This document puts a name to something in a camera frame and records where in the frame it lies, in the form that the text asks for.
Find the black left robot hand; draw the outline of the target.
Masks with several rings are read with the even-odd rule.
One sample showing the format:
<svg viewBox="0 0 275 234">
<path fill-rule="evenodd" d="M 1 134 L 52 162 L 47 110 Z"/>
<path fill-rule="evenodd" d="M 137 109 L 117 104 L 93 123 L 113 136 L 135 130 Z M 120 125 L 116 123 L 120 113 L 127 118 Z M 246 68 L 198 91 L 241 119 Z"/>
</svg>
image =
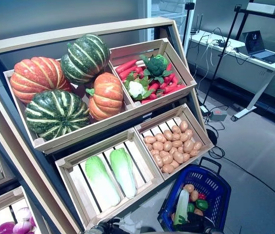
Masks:
<svg viewBox="0 0 275 234">
<path fill-rule="evenodd" d="M 120 222 L 119 218 L 111 218 L 101 221 L 91 229 L 88 229 L 84 234 L 126 234 L 117 223 Z"/>
</svg>

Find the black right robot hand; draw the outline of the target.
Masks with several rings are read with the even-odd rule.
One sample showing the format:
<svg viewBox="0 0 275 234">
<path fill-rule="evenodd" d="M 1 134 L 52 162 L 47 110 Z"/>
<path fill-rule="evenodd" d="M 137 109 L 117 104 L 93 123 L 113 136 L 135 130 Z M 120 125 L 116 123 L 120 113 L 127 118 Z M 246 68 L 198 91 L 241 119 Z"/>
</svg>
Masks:
<svg viewBox="0 0 275 234">
<path fill-rule="evenodd" d="M 180 232 L 189 232 L 194 234 L 223 234 L 224 232 L 215 227 L 213 222 L 201 215 L 188 212 L 187 220 L 179 218 L 179 224 L 175 224 L 174 228 Z"/>
</svg>

